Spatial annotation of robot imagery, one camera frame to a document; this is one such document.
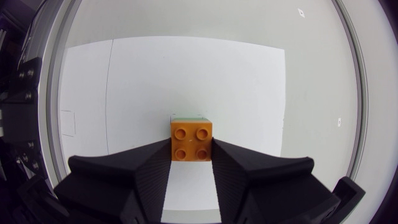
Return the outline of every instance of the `lego brick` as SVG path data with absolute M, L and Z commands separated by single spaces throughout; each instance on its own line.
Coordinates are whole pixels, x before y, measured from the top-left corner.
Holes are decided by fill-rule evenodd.
M 174 119 L 171 122 L 172 161 L 211 161 L 212 127 L 207 119 Z

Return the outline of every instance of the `screw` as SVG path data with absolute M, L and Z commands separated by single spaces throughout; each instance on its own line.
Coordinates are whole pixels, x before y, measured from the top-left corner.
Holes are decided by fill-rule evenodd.
M 31 142 L 28 142 L 27 143 L 27 146 L 29 147 L 29 148 L 31 148 L 31 149 L 33 149 L 33 147 L 35 147 L 35 145 L 34 145 L 34 143 L 31 141 Z
M 25 100 L 30 100 L 32 98 L 32 94 L 30 92 L 27 92 L 25 94 Z
M 27 71 L 27 76 L 29 78 L 32 78 L 33 77 L 33 73 L 34 73 L 34 70 L 33 69 L 29 69 L 29 71 Z
M 32 167 L 33 167 L 33 169 L 35 169 L 35 170 L 38 170 L 38 169 L 39 169 L 39 165 L 37 164 L 36 161 L 33 161 Z
M 28 161 L 28 158 L 27 158 L 27 155 L 26 155 L 26 153 L 23 153 L 23 155 L 22 155 L 22 159 L 23 159 L 25 162 L 27 162 L 27 161 Z
M 19 75 L 18 75 L 19 79 L 23 79 L 24 76 L 25 76 L 25 73 L 24 73 L 24 72 L 20 72 Z

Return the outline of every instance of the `white surface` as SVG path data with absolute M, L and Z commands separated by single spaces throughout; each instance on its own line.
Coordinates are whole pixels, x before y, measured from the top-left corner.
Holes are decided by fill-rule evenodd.
M 74 137 L 76 134 L 75 128 L 75 113 L 72 111 L 61 111 L 61 134 Z
M 369 223 L 398 165 L 398 45 L 378 1 L 343 2 L 361 44 L 369 88 L 368 131 L 355 179 L 366 194 L 345 223 Z
M 356 133 L 356 77 L 332 1 L 84 0 L 67 46 L 143 36 L 207 37 L 284 49 L 282 156 L 313 158 L 313 174 L 331 190 L 346 175 Z M 340 128 L 336 118 L 344 121 Z
M 284 51 L 193 37 L 117 39 L 106 104 L 110 154 L 169 138 L 173 114 L 201 114 L 215 138 L 279 156 Z M 190 187 L 182 192 L 176 182 Z M 211 163 L 173 163 L 164 209 L 214 208 Z
M 60 126 L 62 152 L 67 172 L 70 156 L 103 156 L 108 154 L 106 141 L 106 77 L 112 40 L 81 45 L 68 49 L 61 73 Z M 75 134 L 71 131 L 74 114 Z
M 218 209 L 211 162 L 172 161 L 163 209 Z

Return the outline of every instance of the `lego stud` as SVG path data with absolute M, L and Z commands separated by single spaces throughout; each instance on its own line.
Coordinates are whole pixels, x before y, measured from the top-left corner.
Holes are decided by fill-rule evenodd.
M 202 140 L 202 141 L 205 140 L 208 135 L 209 135 L 209 132 L 205 128 L 200 128 L 197 131 L 197 138 L 199 140 Z
M 199 160 L 205 160 L 207 158 L 207 151 L 204 148 L 197 150 L 197 158 Z
M 184 160 L 184 159 L 185 159 L 185 156 L 187 156 L 187 154 L 185 153 L 185 150 L 183 150 L 183 149 L 177 149 L 177 150 L 175 151 L 175 157 L 176 157 L 178 160 Z
M 174 132 L 174 136 L 178 140 L 183 140 L 185 139 L 185 136 L 187 135 L 187 132 L 183 128 L 177 128 Z

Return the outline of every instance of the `white wall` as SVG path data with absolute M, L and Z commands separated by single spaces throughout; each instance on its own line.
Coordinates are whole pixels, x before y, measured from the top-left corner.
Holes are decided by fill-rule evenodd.
M 398 46 L 378 1 L 343 2 L 363 51 L 369 88 L 368 132 L 355 179 L 366 195 L 346 223 L 368 223 L 398 164 Z
M 284 49 L 282 156 L 314 158 L 313 173 L 329 189 L 346 174 L 356 129 L 356 78 L 346 33 L 330 0 L 84 0 L 67 47 L 155 35 Z

